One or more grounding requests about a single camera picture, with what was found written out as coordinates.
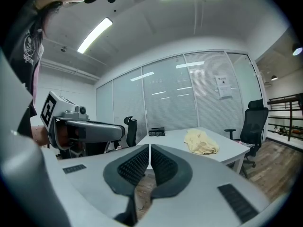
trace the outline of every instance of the yellow cloth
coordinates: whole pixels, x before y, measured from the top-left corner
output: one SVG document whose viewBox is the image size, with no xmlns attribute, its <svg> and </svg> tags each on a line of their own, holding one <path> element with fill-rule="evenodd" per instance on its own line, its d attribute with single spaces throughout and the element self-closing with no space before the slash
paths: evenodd
<svg viewBox="0 0 303 227">
<path fill-rule="evenodd" d="M 187 143 L 191 152 L 200 155 L 211 153 L 215 154 L 219 151 L 217 143 L 209 138 L 204 131 L 197 129 L 190 129 L 187 131 L 184 143 Z"/>
</svg>

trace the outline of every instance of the person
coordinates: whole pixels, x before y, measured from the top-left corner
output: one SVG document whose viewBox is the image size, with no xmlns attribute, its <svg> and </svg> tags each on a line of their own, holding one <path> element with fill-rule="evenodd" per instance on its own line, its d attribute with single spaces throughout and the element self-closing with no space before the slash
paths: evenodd
<svg viewBox="0 0 303 227">
<path fill-rule="evenodd" d="M 3 39 L 3 52 L 8 62 L 33 96 L 33 101 L 21 120 L 18 133 L 33 138 L 39 146 L 49 144 L 47 130 L 44 126 L 31 126 L 30 117 L 37 115 L 34 103 L 39 62 L 43 53 L 43 36 L 49 19 L 61 6 L 83 1 L 91 3 L 96 0 L 34 0 L 33 3 L 25 4 L 18 13 L 19 23 L 15 22 Z M 58 128 L 58 140 L 61 146 L 68 143 L 66 127 Z"/>
</svg>

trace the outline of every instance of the white wall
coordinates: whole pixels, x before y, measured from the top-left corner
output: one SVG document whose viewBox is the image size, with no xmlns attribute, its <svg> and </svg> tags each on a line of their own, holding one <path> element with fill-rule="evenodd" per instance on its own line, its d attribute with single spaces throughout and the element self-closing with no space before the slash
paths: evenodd
<svg viewBox="0 0 303 227">
<path fill-rule="evenodd" d="M 31 118 L 31 125 L 43 125 L 40 114 L 49 91 L 62 95 L 75 104 L 86 107 L 91 120 L 96 120 L 96 90 L 89 80 L 58 70 L 41 67 L 36 95 L 37 116 Z"/>
<path fill-rule="evenodd" d="M 236 35 L 231 36 L 215 36 L 205 35 L 196 37 L 181 38 L 169 43 L 154 45 L 151 48 L 135 53 L 136 50 L 130 45 L 130 49 L 123 51 L 115 56 L 114 60 L 109 64 L 114 65 L 113 68 L 106 71 L 99 82 L 95 84 L 98 88 L 110 80 L 145 64 L 148 64 L 165 57 L 182 54 L 186 52 L 201 50 L 238 50 L 247 51 L 244 41 Z"/>
<path fill-rule="evenodd" d="M 272 86 L 266 88 L 268 99 L 303 93 L 303 68 L 271 83 Z"/>
<path fill-rule="evenodd" d="M 248 51 L 255 61 L 258 61 L 289 27 L 288 20 L 278 8 L 268 6 L 267 9 L 246 37 Z"/>
</svg>

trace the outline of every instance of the shelf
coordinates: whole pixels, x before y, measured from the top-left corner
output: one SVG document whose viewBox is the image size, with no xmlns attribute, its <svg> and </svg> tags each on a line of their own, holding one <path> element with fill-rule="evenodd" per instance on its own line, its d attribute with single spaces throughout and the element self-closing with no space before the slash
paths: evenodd
<svg viewBox="0 0 303 227">
<path fill-rule="evenodd" d="M 298 101 L 297 97 L 291 97 L 291 98 L 287 98 L 287 99 L 268 101 L 267 104 L 272 105 L 272 104 L 289 103 L 289 102 L 295 102 L 295 101 Z"/>
<path fill-rule="evenodd" d="M 269 116 L 268 118 L 269 119 L 289 119 L 289 120 L 291 119 L 290 117 L 286 118 L 286 117 L 278 117 L 278 116 L 277 117 Z M 303 118 L 292 118 L 292 120 L 303 120 Z"/>
<path fill-rule="evenodd" d="M 268 125 L 274 125 L 274 126 L 279 126 L 279 127 L 286 127 L 286 128 L 289 128 L 289 126 L 286 126 L 286 125 L 280 125 L 280 124 L 274 124 L 274 123 L 268 123 Z M 292 129 L 294 129 L 294 130 L 303 130 L 303 128 L 299 128 L 299 127 L 292 127 Z"/>
<path fill-rule="evenodd" d="M 271 131 L 271 130 L 267 130 L 267 131 L 277 133 L 277 134 L 280 134 L 280 135 L 288 136 L 288 134 L 286 134 L 286 133 L 281 133 L 281 132 L 276 132 L 276 131 Z"/>
<path fill-rule="evenodd" d="M 273 133 L 276 133 L 276 134 L 279 134 L 279 135 L 284 135 L 284 136 L 289 136 L 288 134 L 286 133 L 281 133 L 281 132 L 276 132 L 276 131 L 271 131 L 271 130 L 267 130 L 269 132 L 273 132 Z M 299 137 L 299 136 L 295 136 L 295 135 L 290 135 L 290 137 L 293 137 L 293 138 L 296 138 L 296 139 L 300 139 L 300 140 L 303 140 L 303 137 Z"/>
<path fill-rule="evenodd" d="M 274 97 L 274 98 L 271 98 L 270 100 L 274 100 L 274 99 L 279 99 L 279 98 L 286 98 L 286 97 L 291 97 L 291 96 L 296 96 L 298 94 L 293 94 L 293 95 L 288 95 L 288 96 L 281 96 L 281 97 Z"/>
<path fill-rule="evenodd" d="M 290 111 L 290 109 L 270 109 L 269 110 L 270 112 L 273 112 L 273 111 Z M 292 111 L 301 111 L 301 109 L 293 109 Z"/>
</svg>

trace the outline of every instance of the paper sign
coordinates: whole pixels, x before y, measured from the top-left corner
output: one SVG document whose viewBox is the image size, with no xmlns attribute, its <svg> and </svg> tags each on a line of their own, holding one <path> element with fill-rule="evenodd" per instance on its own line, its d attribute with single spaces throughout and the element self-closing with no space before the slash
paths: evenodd
<svg viewBox="0 0 303 227">
<path fill-rule="evenodd" d="M 227 75 L 215 76 L 218 86 L 229 85 L 229 80 Z"/>
<path fill-rule="evenodd" d="M 220 97 L 232 96 L 232 90 L 230 85 L 218 86 Z"/>
</svg>

